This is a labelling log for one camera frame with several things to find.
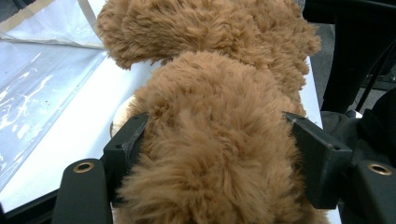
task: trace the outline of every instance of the brown plush toy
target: brown plush toy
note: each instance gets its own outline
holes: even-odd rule
[[[304,115],[315,31],[294,0],[109,0],[98,32],[117,65],[163,61],[118,120],[149,115],[116,222],[328,223],[282,116]]]

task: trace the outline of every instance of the white table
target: white table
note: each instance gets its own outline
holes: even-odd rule
[[[110,140],[109,127],[116,108],[144,85],[158,63],[134,64],[131,71],[119,69],[105,59],[51,127],[18,172],[0,192],[5,212],[59,188],[64,168],[87,158],[99,159]],[[302,101],[307,116],[321,127],[315,83],[306,76]],[[341,223],[331,211],[332,223]]]

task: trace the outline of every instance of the brown fur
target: brown fur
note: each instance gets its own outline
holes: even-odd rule
[[[281,113],[319,49],[293,1],[109,0],[98,32],[123,68],[164,64],[125,111],[149,120],[119,223],[327,223]]]

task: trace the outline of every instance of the teddy bear's body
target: teddy bear's body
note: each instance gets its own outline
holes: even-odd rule
[[[119,223],[327,223],[304,196],[282,111],[303,114],[315,29],[289,0],[110,0],[98,28],[118,65],[163,60],[125,119],[147,112]]]

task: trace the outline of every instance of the stuffed animal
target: stuffed animal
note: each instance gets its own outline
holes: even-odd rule
[[[282,115],[320,45],[294,0],[109,0],[97,29],[122,68],[162,61],[117,120],[148,113],[116,222],[328,223]]]

